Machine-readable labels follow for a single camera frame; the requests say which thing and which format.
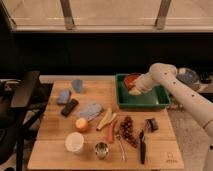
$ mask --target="green tray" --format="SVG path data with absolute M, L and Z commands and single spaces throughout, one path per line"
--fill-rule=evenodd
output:
M 116 74 L 116 95 L 120 108 L 165 108 L 170 104 L 168 92 L 162 86 L 134 96 L 128 93 L 123 80 L 127 74 Z

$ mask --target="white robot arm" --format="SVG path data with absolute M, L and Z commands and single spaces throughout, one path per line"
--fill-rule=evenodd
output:
M 140 75 L 134 81 L 135 89 L 142 93 L 149 91 L 158 84 L 163 85 L 189 111 L 211 137 L 204 171 L 213 171 L 213 104 L 177 80 L 176 75 L 175 66 L 155 63 L 150 67 L 148 73 Z

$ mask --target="wooden tabletop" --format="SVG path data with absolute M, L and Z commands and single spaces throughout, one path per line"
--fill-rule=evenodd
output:
M 59 92 L 63 89 L 72 91 L 72 98 L 79 101 L 79 105 L 68 117 L 60 114 L 63 106 L 56 104 Z M 89 122 L 89 130 L 84 133 L 84 151 L 80 155 L 72 154 L 65 148 L 66 136 L 76 131 L 74 122 L 76 113 L 86 104 L 95 101 L 102 105 L 103 112 Z M 133 148 L 122 139 L 127 155 L 127 161 L 121 158 L 118 141 L 109 145 L 109 154 L 104 160 L 97 159 L 94 146 L 100 141 L 106 141 L 107 127 L 96 131 L 106 109 L 111 107 L 118 114 L 118 122 L 125 116 L 131 116 L 134 122 L 133 134 L 138 137 L 145 125 L 145 119 L 155 118 L 159 130 L 146 134 L 147 154 L 145 164 L 140 163 L 139 148 Z M 33 170 L 155 170 L 155 169 L 183 169 L 184 164 L 174 135 L 166 109 L 162 110 L 127 110 L 119 109 L 116 102 L 114 81 L 84 81 L 83 92 L 76 94 L 71 81 L 56 81 L 42 119 L 37 140 L 35 142 L 28 168 Z

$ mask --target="dark background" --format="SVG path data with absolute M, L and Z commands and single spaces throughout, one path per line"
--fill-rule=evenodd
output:
M 145 72 L 154 62 L 213 70 L 213 33 L 11 33 L 0 13 L 0 74 Z

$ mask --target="metal spoon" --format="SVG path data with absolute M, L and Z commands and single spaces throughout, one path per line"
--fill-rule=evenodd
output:
M 115 137 L 118 140 L 120 148 L 121 148 L 122 159 L 123 159 L 123 161 L 126 161 L 126 154 L 125 154 L 124 147 L 123 147 L 123 144 L 122 144 L 122 141 L 121 141 L 121 134 L 120 134 L 119 130 L 115 131 Z

